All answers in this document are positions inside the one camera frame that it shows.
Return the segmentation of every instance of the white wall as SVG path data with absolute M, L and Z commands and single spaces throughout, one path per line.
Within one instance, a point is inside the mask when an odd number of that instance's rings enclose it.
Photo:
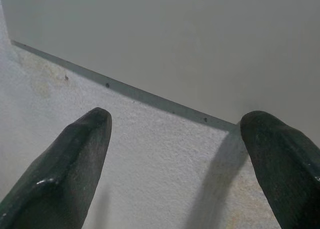
M 65 126 L 101 107 L 112 136 L 83 228 L 279 228 L 236 125 L 37 54 L 11 44 L 0 5 L 0 200 Z

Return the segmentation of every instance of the dark green object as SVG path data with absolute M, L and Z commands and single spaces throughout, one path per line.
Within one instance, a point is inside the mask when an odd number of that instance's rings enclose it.
M 81 229 L 111 128 L 111 115 L 101 108 L 68 125 L 1 202 L 0 229 Z
M 283 229 L 320 228 L 320 150 L 302 132 L 254 111 L 241 135 L 257 180 Z

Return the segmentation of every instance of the white panel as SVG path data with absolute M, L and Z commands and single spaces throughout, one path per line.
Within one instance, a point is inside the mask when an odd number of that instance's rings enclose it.
M 209 115 L 320 130 L 319 0 L 2 0 L 12 40 Z

